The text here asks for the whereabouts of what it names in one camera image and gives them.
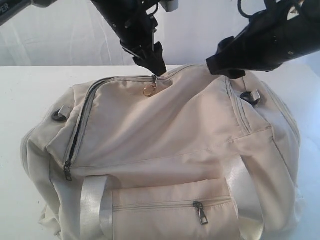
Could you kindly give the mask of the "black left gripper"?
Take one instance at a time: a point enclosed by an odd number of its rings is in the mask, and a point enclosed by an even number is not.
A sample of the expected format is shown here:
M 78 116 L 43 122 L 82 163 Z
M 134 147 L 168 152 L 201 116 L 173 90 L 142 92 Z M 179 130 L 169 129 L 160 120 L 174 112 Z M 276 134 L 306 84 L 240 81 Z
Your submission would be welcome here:
M 159 41 L 154 43 L 158 22 L 154 13 L 147 13 L 154 6 L 159 9 L 157 0 L 93 0 L 92 3 L 118 36 L 123 49 L 133 54 L 136 65 L 154 75 L 167 72 L 163 46 Z

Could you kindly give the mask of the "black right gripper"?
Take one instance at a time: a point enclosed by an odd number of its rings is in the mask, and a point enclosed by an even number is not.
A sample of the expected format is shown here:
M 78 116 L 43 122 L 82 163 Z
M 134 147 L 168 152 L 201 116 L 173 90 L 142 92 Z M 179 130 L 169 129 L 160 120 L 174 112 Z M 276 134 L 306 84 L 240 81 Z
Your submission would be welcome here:
M 266 0 L 266 9 L 249 18 L 237 37 L 223 39 L 206 59 L 212 75 L 231 80 L 246 71 L 272 71 L 283 63 L 320 50 L 318 0 Z

